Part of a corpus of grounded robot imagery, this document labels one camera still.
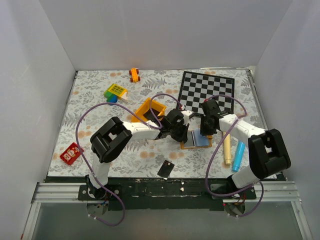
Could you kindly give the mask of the dark credit card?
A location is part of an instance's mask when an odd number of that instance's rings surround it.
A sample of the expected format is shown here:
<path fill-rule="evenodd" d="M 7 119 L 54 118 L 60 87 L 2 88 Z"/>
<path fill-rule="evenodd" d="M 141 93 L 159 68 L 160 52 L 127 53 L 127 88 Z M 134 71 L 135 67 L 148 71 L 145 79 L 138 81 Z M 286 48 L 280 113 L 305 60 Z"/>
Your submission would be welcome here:
<path fill-rule="evenodd" d="M 154 115 L 157 117 L 159 115 L 159 111 L 155 110 L 155 109 L 152 109 Z M 148 111 L 146 111 L 143 116 L 146 118 L 146 121 L 155 121 L 156 118 L 151 112 L 151 110 L 149 109 Z"/>
<path fill-rule="evenodd" d="M 157 175 L 161 178 L 167 179 L 170 176 L 174 166 L 175 165 L 172 162 L 165 160 L 157 172 Z"/>
<path fill-rule="evenodd" d="M 187 132 L 187 141 L 183 145 L 185 148 L 191 148 L 195 146 L 192 131 Z"/>

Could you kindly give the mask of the tan leather card holder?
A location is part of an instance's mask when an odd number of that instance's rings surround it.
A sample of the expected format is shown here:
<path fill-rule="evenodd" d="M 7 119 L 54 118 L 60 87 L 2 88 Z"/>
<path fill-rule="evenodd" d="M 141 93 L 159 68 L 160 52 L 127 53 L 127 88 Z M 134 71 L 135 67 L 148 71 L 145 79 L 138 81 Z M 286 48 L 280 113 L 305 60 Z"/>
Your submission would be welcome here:
<path fill-rule="evenodd" d="M 210 148 L 212 146 L 212 136 L 201 135 L 200 129 L 189 130 L 193 133 L 193 147 L 184 147 L 184 143 L 180 143 L 180 147 L 182 150 L 189 150 L 189 149 L 201 149 L 201 148 Z"/>

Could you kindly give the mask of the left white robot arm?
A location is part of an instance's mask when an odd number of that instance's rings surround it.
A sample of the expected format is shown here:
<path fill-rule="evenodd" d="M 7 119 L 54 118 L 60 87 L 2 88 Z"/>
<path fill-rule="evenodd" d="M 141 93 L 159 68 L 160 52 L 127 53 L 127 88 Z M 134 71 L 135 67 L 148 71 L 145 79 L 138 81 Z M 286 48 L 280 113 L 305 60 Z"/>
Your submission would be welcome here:
<path fill-rule="evenodd" d="M 171 110 L 162 118 L 161 129 L 156 129 L 155 122 L 121 121 L 112 117 L 90 138 L 91 150 L 97 156 L 93 161 L 93 173 L 89 175 L 91 186 L 89 194 L 95 200 L 106 196 L 108 173 L 111 162 L 114 161 L 130 142 L 138 140 L 158 140 L 171 136 L 177 142 L 185 143 L 188 140 L 187 132 L 189 120 L 194 115 L 190 110 Z"/>

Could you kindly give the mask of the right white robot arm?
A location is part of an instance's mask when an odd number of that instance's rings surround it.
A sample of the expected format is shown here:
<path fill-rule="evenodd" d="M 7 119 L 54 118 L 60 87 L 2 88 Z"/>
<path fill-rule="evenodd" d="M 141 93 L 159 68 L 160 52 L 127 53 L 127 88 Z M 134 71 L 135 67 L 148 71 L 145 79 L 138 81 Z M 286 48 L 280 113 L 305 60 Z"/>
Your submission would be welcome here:
<path fill-rule="evenodd" d="M 229 133 L 248 148 L 249 166 L 228 177 L 227 195 L 237 199 L 245 187 L 291 167 L 283 137 L 277 129 L 266 130 L 253 126 L 237 115 L 220 110 L 214 99 L 200 104 L 203 110 L 200 133 L 213 135 Z"/>

